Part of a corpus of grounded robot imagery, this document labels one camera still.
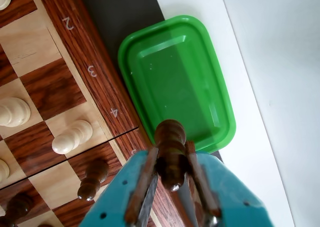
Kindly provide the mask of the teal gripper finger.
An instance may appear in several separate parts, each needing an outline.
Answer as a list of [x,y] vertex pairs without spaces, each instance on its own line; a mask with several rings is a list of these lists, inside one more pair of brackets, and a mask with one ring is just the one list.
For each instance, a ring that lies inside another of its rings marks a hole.
[[185,143],[188,185],[200,227],[272,227],[263,202],[217,157]]
[[81,227],[146,227],[157,185],[158,148],[138,151],[100,194]]

